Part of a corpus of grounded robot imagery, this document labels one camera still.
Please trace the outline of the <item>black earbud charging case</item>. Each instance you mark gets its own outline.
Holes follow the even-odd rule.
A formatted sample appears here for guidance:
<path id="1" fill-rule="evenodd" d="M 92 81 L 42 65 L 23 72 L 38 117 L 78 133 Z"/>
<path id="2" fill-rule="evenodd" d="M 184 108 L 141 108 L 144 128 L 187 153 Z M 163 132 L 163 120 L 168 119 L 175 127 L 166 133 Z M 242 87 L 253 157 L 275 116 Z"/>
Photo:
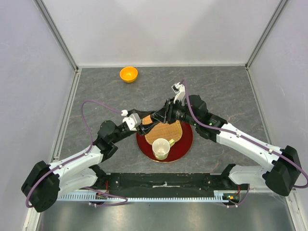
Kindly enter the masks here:
<path id="1" fill-rule="evenodd" d="M 158 118 L 158 115 L 156 114 L 151 114 L 150 115 L 150 119 L 151 121 L 154 123 L 154 122 L 160 122 L 159 118 Z"/>

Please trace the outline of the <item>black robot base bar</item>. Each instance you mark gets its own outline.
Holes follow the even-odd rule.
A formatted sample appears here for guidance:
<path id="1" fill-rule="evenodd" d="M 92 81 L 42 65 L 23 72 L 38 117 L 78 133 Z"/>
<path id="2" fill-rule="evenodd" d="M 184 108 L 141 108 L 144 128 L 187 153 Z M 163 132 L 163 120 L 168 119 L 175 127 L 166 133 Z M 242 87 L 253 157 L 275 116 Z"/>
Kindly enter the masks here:
<path id="1" fill-rule="evenodd" d="M 111 191 L 163 185 L 205 190 L 232 189 L 235 186 L 226 176 L 209 173 L 110 173 L 98 177 L 93 188 Z"/>

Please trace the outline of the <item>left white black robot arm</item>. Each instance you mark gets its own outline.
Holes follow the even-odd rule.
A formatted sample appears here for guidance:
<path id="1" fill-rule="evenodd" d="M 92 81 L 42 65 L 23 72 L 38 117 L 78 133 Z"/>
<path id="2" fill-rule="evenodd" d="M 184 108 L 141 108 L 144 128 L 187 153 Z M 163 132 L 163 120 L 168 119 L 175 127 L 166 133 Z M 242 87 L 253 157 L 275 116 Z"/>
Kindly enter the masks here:
<path id="1" fill-rule="evenodd" d="M 45 163 L 37 162 L 21 187 L 26 197 L 26 207 L 37 212 L 49 209 L 58 198 L 87 187 L 101 189 L 105 185 L 105 172 L 98 166 L 118 150 L 116 143 L 135 134 L 147 134 L 152 127 L 145 127 L 142 119 L 152 111 L 123 110 L 122 123 L 111 120 L 101 123 L 97 138 L 90 145 L 66 159 Z"/>

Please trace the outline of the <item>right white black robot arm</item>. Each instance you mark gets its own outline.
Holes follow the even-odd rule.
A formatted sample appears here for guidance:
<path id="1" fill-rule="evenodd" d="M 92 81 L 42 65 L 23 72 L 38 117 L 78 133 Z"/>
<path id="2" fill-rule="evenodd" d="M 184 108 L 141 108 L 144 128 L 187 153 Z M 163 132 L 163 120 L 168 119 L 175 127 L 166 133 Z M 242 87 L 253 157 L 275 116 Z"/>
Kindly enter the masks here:
<path id="1" fill-rule="evenodd" d="M 184 122 L 195 127 L 204 139 L 228 146 L 258 163 L 257 167 L 229 165 L 220 177 L 221 186 L 232 189 L 240 184 L 259 184 L 281 196 L 288 196 L 301 174 L 297 150 L 262 142 L 237 129 L 225 119 L 208 111 L 198 95 L 190 95 L 183 103 L 168 99 L 163 108 L 150 116 L 152 121 L 172 124 Z"/>

